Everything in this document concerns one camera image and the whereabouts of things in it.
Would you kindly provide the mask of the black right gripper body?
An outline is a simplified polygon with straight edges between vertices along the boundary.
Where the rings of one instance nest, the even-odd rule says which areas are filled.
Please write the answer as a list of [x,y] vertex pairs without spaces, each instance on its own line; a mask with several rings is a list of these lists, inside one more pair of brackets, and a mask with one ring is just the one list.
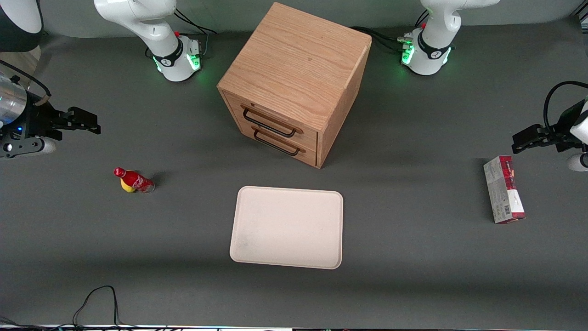
[[65,113],[55,109],[49,102],[35,105],[40,100],[36,94],[27,92],[27,105],[17,119],[17,134],[23,138],[49,137],[60,141],[61,130],[71,128],[62,117]]

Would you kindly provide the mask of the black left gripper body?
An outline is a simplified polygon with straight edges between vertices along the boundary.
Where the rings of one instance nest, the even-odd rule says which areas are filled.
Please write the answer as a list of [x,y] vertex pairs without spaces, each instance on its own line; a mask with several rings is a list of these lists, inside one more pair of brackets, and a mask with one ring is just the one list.
[[565,110],[559,121],[551,126],[556,137],[556,150],[559,153],[568,149],[587,149],[588,144],[588,105],[587,99],[579,101]]

